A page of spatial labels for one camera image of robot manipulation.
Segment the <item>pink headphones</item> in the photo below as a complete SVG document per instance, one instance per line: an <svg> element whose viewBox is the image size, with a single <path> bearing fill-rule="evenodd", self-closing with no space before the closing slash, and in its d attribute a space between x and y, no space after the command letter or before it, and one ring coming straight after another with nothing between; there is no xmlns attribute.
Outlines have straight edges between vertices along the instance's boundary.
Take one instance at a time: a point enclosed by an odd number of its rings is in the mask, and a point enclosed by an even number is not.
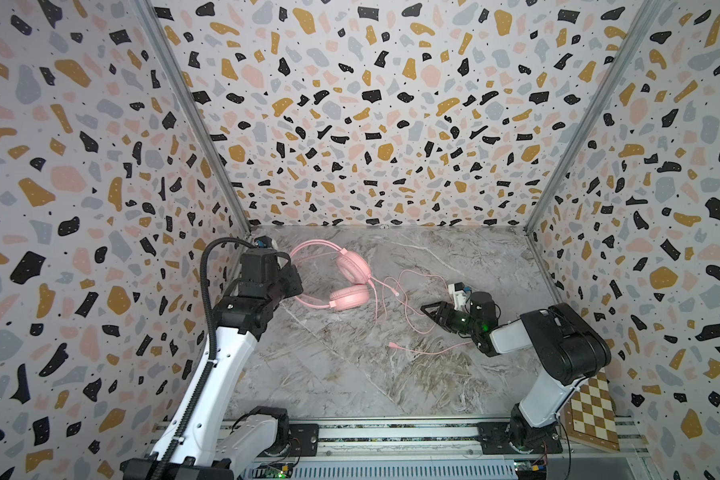
<svg viewBox="0 0 720 480"><path fill-rule="evenodd" d="M358 253L338 244L323 240L307 240L296 245L290 252L296 263L308 260L311 273L318 273L319 280L330 280L323 292L310 295L307 291L298 295L296 301L315 310L349 311L367 306L377 299L372 272L366 260Z"/></svg>

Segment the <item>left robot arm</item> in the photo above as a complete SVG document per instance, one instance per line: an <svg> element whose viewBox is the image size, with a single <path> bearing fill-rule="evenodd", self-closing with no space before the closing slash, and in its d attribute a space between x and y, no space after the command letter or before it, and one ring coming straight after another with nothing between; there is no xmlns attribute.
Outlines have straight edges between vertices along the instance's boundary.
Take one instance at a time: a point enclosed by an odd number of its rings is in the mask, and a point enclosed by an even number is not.
<svg viewBox="0 0 720 480"><path fill-rule="evenodd" d="M225 244L243 247L240 271L218 302L210 298L209 257ZM280 302L302 293L290 256L268 237L211 241L200 259L207 342L179 408L151 452L122 462L126 479L239 479L260 455L285 457L291 445L284 408L259 406L219 436L240 374Z"/></svg>

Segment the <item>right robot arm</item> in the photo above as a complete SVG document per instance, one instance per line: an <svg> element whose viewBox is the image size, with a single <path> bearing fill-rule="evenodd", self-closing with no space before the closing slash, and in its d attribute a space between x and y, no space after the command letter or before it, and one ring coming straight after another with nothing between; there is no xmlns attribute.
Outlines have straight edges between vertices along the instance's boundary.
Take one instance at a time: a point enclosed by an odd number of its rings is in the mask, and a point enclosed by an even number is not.
<svg viewBox="0 0 720 480"><path fill-rule="evenodd" d="M445 331L466 338L488 357L532 348L541 364L534 385L505 423L478 429L485 454L560 453L559 414L574 391L611 362L606 341L566 303L532 310L499 323L501 309L487 292L420 307Z"/></svg>

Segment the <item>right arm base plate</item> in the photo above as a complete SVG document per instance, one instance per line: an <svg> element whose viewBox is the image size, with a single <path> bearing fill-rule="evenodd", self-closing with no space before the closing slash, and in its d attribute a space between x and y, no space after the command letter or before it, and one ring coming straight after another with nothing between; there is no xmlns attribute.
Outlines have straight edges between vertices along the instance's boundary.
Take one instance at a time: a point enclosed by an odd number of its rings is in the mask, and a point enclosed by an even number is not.
<svg viewBox="0 0 720 480"><path fill-rule="evenodd" d="M557 424L534 428L513 422L477 424L477 440L484 455L542 455L564 451Z"/></svg>

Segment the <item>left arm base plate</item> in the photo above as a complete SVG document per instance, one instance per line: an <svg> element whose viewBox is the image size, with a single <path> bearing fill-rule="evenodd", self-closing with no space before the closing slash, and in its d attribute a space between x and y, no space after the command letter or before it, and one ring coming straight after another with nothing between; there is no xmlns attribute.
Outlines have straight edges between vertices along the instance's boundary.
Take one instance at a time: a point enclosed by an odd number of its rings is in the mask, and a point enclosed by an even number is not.
<svg viewBox="0 0 720 480"><path fill-rule="evenodd" d="M256 451L257 458L315 457L318 451L320 427L317 423L291 423L288 427L277 426L274 439Z"/></svg>

